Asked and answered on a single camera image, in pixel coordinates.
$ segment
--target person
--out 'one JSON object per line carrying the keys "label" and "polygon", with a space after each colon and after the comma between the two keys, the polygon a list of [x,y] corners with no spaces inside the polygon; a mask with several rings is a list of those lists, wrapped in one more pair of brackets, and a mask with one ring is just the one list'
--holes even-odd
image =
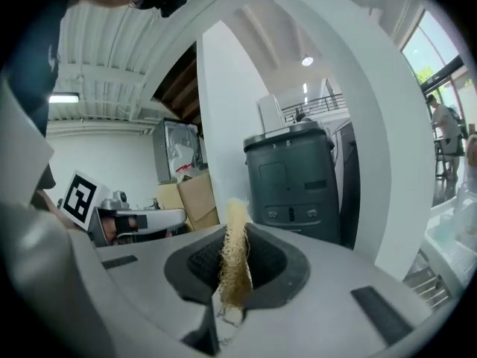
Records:
{"label": "person", "polygon": [[[295,113],[296,113],[296,116],[295,116],[295,123],[299,123],[299,122],[313,122],[313,119],[311,119],[310,117],[308,117],[304,112],[303,112],[303,109],[301,111],[299,111],[298,109],[295,109]],[[319,121],[315,121],[318,123],[318,127],[320,129],[323,129],[325,130],[326,132],[326,140],[328,141],[328,145],[329,145],[329,150],[330,151],[333,151],[334,148],[335,148],[335,143],[333,142],[332,138],[331,138],[331,134],[329,132],[329,129],[328,127],[324,126],[323,123],[319,122]]]}
{"label": "person", "polygon": [[443,141],[440,143],[445,160],[452,163],[452,171],[447,170],[447,175],[457,180],[457,170],[460,163],[460,156],[464,154],[462,146],[462,133],[458,122],[444,104],[439,104],[437,99],[431,94],[427,97],[426,103],[434,109],[432,114],[432,128],[440,128],[443,134]]}
{"label": "person", "polygon": [[[17,37],[17,44],[4,65],[4,73],[20,106],[45,136],[48,124],[48,100],[58,77],[60,23],[66,11],[80,0],[28,0],[18,12],[18,20],[28,23]],[[165,0],[87,0],[102,7],[130,5],[139,9],[160,6]],[[32,205],[48,210],[67,228],[75,226],[54,206],[45,189],[55,186],[50,167],[43,172],[32,198]],[[103,220],[108,241],[114,240],[114,221]]]}

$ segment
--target ceiling light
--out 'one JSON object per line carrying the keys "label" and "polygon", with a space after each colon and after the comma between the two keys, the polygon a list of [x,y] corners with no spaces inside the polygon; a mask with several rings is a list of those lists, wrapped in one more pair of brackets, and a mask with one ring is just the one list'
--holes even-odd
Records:
{"label": "ceiling light", "polygon": [[79,101],[80,95],[76,92],[55,92],[48,100],[50,104],[77,104]]}
{"label": "ceiling light", "polygon": [[303,66],[310,66],[310,65],[312,65],[312,64],[313,64],[313,57],[305,56],[305,58],[302,59],[301,64],[302,64]]}

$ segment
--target white wall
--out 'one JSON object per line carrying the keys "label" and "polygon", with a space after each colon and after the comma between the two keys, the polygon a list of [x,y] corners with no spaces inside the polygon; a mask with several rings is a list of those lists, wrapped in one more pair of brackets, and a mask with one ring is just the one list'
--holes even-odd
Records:
{"label": "white wall", "polygon": [[473,85],[463,87],[458,91],[462,109],[467,123],[477,124],[477,95]]}
{"label": "white wall", "polygon": [[268,94],[233,32],[218,22],[197,41],[200,114],[218,216],[229,198],[249,201],[244,139],[262,134],[257,101]]}
{"label": "white wall", "polygon": [[[300,33],[300,48],[297,47],[297,33],[288,23],[292,18],[284,10],[270,0],[253,0],[247,7],[260,20],[271,39],[279,60],[278,65],[271,59],[262,39],[242,9],[226,17],[224,22],[247,51],[271,94],[278,97],[288,89],[301,88],[304,83],[319,86],[322,78],[330,76],[329,67],[318,47],[300,26],[297,29]],[[311,66],[304,67],[301,64],[305,54],[314,58]]]}
{"label": "white wall", "polygon": [[421,14],[425,0],[378,0],[382,16],[379,20],[381,28],[388,34],[398,48],[411,35]]}
{"label": "white wall", "polygon": [[47,140],[54,149],[50,166],[57,185],[47,191],[54,203],[64,198],[77,169],[112,191],[126,192],[133,209],[152,205],[157,187],[152,136],[75,135]]}
{"label": "white wall", "polygon": [[[316,81],[307,81],[303,82],[301,85],[283,90],[282,92],[275,95],[277,98],[278,105],[282,109],[293,106],[294,104],[301,104],[307,98],[309,101],[321,98],[322,97],[322,85],[326,79],[319,78]],[[306,84],[307,93],[303,91],[303,84]]]}
{"label": "white wall", "polygon": [[[355,251],[401,280],[419,251],[434,191],[423,95],[389,36],[350,0],[274,1],[320,46],[347,101],[361,175]],[[383,72],[390,65],[393,72]]]}
{"label": "white wall", "polygon": [[342,119],[349,119],[350,112],[348,111],[347,108],[337,109],[332,111],[325,111],[324,113],[313,114],[309,116],[309,118],[319,122],[334,122],[334,121],[340,121]]}
{"label": "white wall", "polygon": [[202,151],[202,162],[207,163],[206,143],[201,137],[199,137],[199,142],[200,142],[200,150]]}
{"label": "white wall", "polygon": [[285,117],[280,109],[275,95],[269,94],[257,102],[265,133],[275,131],[285,126]]}

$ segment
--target white ceiling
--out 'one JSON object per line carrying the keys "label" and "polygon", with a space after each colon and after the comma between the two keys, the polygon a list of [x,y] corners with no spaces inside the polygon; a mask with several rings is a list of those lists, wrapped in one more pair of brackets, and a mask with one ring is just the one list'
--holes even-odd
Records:
{"label": "white ceiling", "polygon": [[[78,92],[77,105],[52,104],[51,121],[77,119],[153,124],[174,117],[162,104],[144,99],[163,62],[174,23],[197,15],[209,0],[189,0],[170,19],[157,10],[106,9],[81,3],[66,14],[60,37],[60,75],[55,92]],[[371,12],[395,43],[418,14],[418,0],[353,0]],[[271,0],[258,0],[225,20],[256,64],[271,92],[329,77],[326,61],[306,33]],[[304,54],[314,57],[301,66]]]}
{"label": "white ceiling", "polygon": [[[353,0],[363,14],[379,24],[399,46],[422,12],[420,0]],[[322,78],[339,84],[308,34],[272,0],[259,0],[236,11],[224,22],[244,46],[270,93],[308,85]],[[303,67],[305,55],[314,63]]]}

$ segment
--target dried loofah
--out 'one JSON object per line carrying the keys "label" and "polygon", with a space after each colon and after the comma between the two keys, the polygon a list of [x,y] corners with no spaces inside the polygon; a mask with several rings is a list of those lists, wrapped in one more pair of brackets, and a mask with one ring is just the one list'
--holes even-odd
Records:
{"label": "dried loofah", "polygon": [[245,224],[250,221],[245,204],[238,199],[227,203],[227,233],[221,251],[222,267],[219,273],[221,302],[225,308],[242,308],[252,291],[248,274],[248,240]]}

